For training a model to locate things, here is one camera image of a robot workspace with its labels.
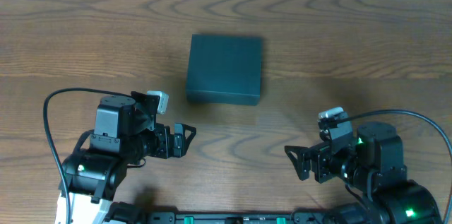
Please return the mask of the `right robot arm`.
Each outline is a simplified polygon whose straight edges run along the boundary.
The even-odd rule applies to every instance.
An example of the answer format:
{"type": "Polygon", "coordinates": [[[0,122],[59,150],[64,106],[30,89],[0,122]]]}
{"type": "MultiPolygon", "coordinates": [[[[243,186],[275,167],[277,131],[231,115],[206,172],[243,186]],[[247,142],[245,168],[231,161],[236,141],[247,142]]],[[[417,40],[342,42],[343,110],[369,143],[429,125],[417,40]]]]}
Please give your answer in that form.
{"type": "Polygon", "coordinates": [[[337,177],[355,196],[356,203],[324,213],[323,223],[447,223],[451,211],[441,214],[431,192],[408,179],[396,128],[384,122],[353,128],[355,119],[341,107],[326,110],[318,118],[321,143],[285,147],[300,180],[337,177]]]}

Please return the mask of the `black gift box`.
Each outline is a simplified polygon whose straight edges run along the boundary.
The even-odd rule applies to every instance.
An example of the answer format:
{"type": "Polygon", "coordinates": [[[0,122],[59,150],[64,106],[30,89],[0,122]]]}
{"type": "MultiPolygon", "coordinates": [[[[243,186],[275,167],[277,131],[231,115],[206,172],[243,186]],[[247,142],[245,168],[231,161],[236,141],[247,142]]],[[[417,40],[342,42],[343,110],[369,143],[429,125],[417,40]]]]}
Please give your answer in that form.
{"type": "Polygon", "coordinates": [[[192,35],[186,99],[257,105],[261,98],[262,54],[261,37],[192,35]]]}

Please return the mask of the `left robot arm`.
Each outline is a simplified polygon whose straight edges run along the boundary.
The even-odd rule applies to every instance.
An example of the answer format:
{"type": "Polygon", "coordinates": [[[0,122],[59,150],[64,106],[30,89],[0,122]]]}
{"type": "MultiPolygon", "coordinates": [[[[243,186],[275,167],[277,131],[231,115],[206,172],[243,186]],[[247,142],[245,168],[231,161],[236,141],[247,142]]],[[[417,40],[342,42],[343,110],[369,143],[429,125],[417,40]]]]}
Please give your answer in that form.
{"type": "Polygon", "coordinates": [[[161,91],[130,95],[106,93],[97,106],[95,127],[84,132],[60,164],[61,194],[56,223],[148,223],[148,214],[132,204],[114,201],[128,170],[147,157],[186,155],[196,128],[158,124],[168,96],[161,91]]]}

